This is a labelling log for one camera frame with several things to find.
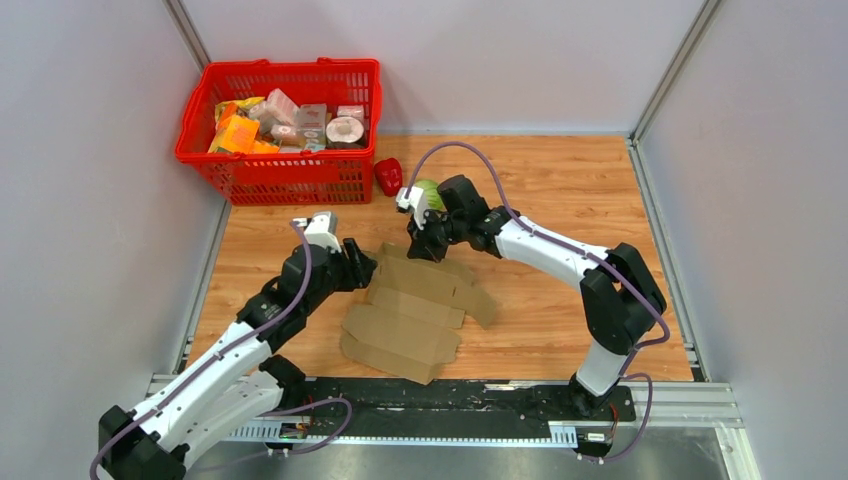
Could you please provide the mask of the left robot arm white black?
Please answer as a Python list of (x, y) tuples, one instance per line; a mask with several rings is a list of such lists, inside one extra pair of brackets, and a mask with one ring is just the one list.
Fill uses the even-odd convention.
[(101, 416), (90, 478), (104, 470), (114, 479), (182, 479), (249, 420), (299, 411), (304, 375), (279, 349), (328, 297), (367, 288), (377, 266), (352, 238), (340, 248), (303, 240), (190, 367), (132, 409)]

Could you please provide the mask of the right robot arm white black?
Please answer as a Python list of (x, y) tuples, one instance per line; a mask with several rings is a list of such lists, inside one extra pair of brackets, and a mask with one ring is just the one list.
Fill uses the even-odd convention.
[(451, 177), (436, 188), (441, 208), (430, 205), (424, 189), (401, 189), (400, 212), (409, 215), (408, 257), (442, 261), (461, 243), (499, 259), (542, 271), (581, 296), (588, 353), (569, 381), (569, 403), (580, 418), (598, 417), (610, 405), (610, 392), (667, 308), (666, 300), (640, 252), (630, 244), (614, 248), (577, 242), (533, 223), (506, 204), (491, 207), (470, 179)]

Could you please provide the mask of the brown cardboard box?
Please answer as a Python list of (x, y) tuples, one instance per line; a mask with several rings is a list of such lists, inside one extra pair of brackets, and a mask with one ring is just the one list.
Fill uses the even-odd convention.
[(466, 317), (482, 328), (497, 318), (494, 298), (460, 262), (407, 257), (384, 242), (365, 301), (342, 321), (342, 353), (383, 373), (427, 385), (456, 360)]

